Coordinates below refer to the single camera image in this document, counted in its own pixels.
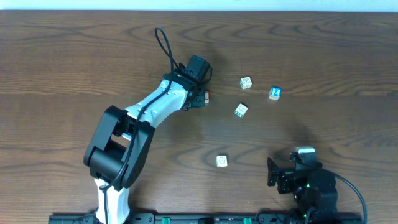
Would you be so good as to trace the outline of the green picture block upper right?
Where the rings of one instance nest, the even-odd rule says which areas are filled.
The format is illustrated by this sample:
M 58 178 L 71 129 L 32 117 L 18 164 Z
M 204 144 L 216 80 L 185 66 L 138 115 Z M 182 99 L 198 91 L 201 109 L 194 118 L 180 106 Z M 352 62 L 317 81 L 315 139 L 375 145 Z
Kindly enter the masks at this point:
M 241 78 L 239 83 L 242 90 L 248 89 L 252 86 L 252 80 L 250 77 Z

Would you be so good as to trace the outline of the blue number 2 block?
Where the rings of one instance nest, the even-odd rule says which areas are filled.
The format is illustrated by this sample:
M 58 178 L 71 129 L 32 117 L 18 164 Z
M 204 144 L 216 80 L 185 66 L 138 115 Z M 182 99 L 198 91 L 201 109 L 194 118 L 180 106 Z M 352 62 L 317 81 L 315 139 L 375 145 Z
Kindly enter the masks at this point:
M 278 87 L 272 87 L 269 92 L 269 99 L 278 100 L 281 96 L 282 89 Z

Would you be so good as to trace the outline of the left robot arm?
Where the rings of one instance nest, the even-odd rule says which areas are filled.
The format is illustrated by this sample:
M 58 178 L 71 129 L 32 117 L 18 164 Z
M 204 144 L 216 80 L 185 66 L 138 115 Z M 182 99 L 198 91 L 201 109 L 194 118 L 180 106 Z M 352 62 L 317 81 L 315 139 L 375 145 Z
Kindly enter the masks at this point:
M 137 104 L 105 110 L 83 157 L 97 185 L 95 218 L 100 223 L 127 221 L 129 188 L 144 167 L 156 127 L 172 113 L 196 105 L 210 72 L 209 68 L 177 68 Z

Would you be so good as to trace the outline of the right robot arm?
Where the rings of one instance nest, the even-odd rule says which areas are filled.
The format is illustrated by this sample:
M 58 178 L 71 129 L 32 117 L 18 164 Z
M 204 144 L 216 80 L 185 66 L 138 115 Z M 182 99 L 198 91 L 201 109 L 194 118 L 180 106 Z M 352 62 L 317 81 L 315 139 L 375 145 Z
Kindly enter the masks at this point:
M 336 223 L 335 175 L 322 168 L 317 157 L 290 155 L 294 167 L 280 168 L 270 157 L 267 159 L 268 186 L 277 186 L 280 194 L 293 195 L 297 208 L 284 218 L 284 223 Z

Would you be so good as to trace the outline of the red letter I block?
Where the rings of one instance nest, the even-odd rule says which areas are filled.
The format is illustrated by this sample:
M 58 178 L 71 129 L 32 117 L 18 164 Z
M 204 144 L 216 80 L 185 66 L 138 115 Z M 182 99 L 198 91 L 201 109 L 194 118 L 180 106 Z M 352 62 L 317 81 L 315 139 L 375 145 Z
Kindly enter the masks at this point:
M 210 101 L 210 92 L 205 91 L 205 104 L 208 104 Z

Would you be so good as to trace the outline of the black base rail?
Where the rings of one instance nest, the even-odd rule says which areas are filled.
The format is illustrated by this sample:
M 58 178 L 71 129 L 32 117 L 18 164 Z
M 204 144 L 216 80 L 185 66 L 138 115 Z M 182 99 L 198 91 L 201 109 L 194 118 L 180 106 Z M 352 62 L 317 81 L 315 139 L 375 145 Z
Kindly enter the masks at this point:
M 93 213 L 86 215 L 51 215 L 49 224 L 95 224 L 100 221 Z M 306 218 L 296 218 L 282 213 L 259 215 L 154 215 L 136 213 L 125 221 L 128 224 L 283 224 L 313 223 Z

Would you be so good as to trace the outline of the plain wooden block front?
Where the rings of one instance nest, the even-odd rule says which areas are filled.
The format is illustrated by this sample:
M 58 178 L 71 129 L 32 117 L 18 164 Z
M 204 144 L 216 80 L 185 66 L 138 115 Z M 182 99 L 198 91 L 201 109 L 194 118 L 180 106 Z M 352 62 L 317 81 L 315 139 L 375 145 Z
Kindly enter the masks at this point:
M 228 166 L 228 158 L 226 155 L 221 155 L 216 157 L 216 167 L 222 168 Z

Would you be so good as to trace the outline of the green block centre right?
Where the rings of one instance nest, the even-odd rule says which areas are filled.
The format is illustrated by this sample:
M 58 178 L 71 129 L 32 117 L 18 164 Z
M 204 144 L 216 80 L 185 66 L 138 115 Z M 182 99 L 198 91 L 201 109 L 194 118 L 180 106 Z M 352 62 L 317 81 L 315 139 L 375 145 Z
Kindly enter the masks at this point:
M 242 118 L 245 113 L 247 112 L 248 107 L 245 106 L 244 104 L 240 103 L 237 108 L 235 109 L 234 113 L 236 116 L 239 116 L 240 118 Z

